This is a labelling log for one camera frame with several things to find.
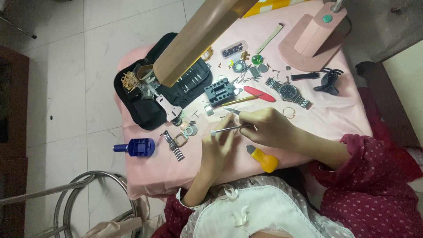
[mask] green lamp button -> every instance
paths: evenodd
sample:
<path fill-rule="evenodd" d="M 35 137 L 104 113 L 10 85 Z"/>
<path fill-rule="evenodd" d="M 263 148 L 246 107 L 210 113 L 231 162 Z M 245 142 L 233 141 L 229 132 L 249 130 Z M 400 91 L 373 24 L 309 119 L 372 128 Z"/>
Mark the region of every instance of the green lamp button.
<path fill-rule="evenodd" d="M 331 22 L 333 17 L 331 15 L 324 15 L 323 16 L 323 22 L 328 23 Z"/>

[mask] person's left hand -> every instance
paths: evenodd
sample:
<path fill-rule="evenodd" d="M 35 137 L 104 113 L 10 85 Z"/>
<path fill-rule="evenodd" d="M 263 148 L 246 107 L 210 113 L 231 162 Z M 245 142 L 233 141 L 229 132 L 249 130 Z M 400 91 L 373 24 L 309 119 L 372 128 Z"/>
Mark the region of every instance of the person's left hand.
<path fill-rule="evenodd" d="M 228 113 L 213 130 L 227 128 L 231 120 L 233 120 L 232 112 Z M 213 180 L 213 182 L 220 175 L 228 161 L 235 133 L 236 130 L 218 132 L 216 136 L 208 135 L 201 139 L 203 154 L 201 156 L 200 173 Z"/>

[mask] person's right hand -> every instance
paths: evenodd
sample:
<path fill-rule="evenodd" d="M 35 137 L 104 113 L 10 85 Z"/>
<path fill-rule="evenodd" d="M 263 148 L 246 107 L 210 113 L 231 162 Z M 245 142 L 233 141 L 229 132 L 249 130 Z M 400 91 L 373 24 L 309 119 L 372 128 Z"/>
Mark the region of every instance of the person's right hand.
<path fill-rule="evenodd" d="M 253 127 L 244 127 L 239 132 L 255 143 L 268 147 L 295 150 L 298 146 L 302 129 L 291 122 L 274 108 L 266 108 L 252 113 L 242 111 L 239 114 L 241 124 L 251 123 Z"/>

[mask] red polka dot sleeve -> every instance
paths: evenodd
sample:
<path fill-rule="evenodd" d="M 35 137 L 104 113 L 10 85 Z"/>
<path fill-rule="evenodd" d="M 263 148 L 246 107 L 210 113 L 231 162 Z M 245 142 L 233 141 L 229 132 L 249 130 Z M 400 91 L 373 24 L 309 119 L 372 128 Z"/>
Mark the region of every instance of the red polka dot sleeve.
<path fill-rule="evenodd" d="M 341 142 L 351 158 L 337 171 L 310 163 L 311 174 L 328 188 L 321 214 L 342 223 L 357 238 L 423 237 L 418 199 L 407 185 L 423 175 L 417 163 L 368 136 L 347 134 Z"/>
<path fill-rule="evenodd" d="M 181 189 L 181 198 L 186 192 L 186 190 Z M 179 238 L 182 229 L 188 223 L 188 218 L 193 212 L 194 210 L 183 206 L 176 198 L 176 194 L 173 194 L 166 202 L 166 222 L 153 233 L 151 238 Z"/>

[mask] yellow box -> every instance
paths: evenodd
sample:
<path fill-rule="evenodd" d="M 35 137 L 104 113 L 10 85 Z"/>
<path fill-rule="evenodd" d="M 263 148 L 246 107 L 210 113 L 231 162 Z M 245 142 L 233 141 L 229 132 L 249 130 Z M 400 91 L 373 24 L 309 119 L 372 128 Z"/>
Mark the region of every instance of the yellow box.
<path fill-rule="evenodd" d="M 308 1 L 308 0 L 260 0 L 244 15 L 244 17 L 249 17 L 252 15 L 259 14 L 261 12 L 283 8 L 288 5 L 292 5 L 295 3 L 302 3 L 305 1 Z"/>

